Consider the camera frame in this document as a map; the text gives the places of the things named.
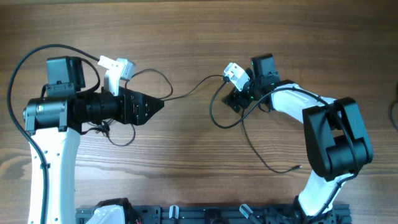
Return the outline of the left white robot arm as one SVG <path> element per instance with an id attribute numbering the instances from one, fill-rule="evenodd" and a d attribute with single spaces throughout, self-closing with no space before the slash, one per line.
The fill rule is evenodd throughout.
<path id="1" fill-rule="evenodd" d="M 29 223 L 75 221 L 75 162 L 83 123 L 109 133 L 107 119 L 140 126 L 164 107 L 164 101 L 119 86 L 130 80 L 134 64 L 102 56 L 105 87 L 87 90 L 80 57 L 47 60 L 46 96 L 31 99 L 24 110 L 25 132 L 31 138 L 32 182 Z"/>

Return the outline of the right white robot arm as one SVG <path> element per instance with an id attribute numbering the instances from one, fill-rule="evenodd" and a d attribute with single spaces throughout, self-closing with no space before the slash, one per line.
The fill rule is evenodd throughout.
<path id="1" fill-rule="evenodd" d="M 265 218 L 291 223 L 337 222 L 333 201 L 344 184 L 373 160 L 373 147 L 354 99 L 327 98 L 281 80 L 271 54 L 253 57 L 251 68 L 229 63 L 223 82 L 234 88 L 222 101 L 241 113 L 239 123 L 255 108 L 285 113 L 303 124 L 307 158 L 312 172 L 290 211 L 267 208 Z"/>

